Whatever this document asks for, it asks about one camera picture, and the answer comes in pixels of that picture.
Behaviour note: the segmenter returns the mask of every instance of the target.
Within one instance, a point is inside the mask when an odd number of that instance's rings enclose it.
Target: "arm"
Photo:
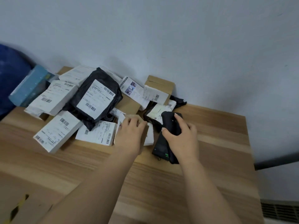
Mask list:
[[[177,157],[185,180],[186,199],[192,223],[241,223],[238,216],[211,182],[199,161],[197,129],[175,115],[182,133],[172,135],[167,129],[162,134]]]
[[[126,118],[115,138],[115,151],[86,180],[59,202],[40,224],[108,223],[121,187],[140,150],[147,122]]]

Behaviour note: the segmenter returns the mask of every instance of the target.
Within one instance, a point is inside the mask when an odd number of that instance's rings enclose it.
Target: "black plastic mailer bag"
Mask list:
[[[93,71],[63,107],[79,120],[89,131],[122,100],[118,83],[101,68]]]

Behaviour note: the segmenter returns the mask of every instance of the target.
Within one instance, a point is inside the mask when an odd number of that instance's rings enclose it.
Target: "blue box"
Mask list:
[[[27,107],[47,89],[47,81],[51,82],[57,79],[57,75],[48,72],[41,65],[36,65],[8,98],[16,106]]]

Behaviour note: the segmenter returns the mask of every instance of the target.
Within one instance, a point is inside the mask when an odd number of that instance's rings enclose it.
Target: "hand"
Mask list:
[[[115,136],[115,146],[121,152],[128,152],[137,157],[140,151],[141,135],[146,125],[146,121],[139,123],[137,117],[125,118]]]
[[[178,162],[185,163],[199,160],[198,140],[196,126],[186,123],[182,117],[174,114],[182,133],[178,136],[171,134],[166,128],[162,128],[162,134],[167,140],[170,149],[175,154]]]

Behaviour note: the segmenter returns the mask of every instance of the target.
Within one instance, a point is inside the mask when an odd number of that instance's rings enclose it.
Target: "handheld barcode scanner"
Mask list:
[[[181,134],[182,131],[180,125],[178,124],[178,121],[174,117],[174,112],[162,112],[161,116],[163,120],[163,127],[165,127],[173,135],[178,136]],[[159,138],[154,147],[154,150],[152,151],[152,154],[161,159],[169,161],[171,164],[178,164],[178,159],[170,150],[169,144],[165,137],[162,135],[162,132],[159,134]]]

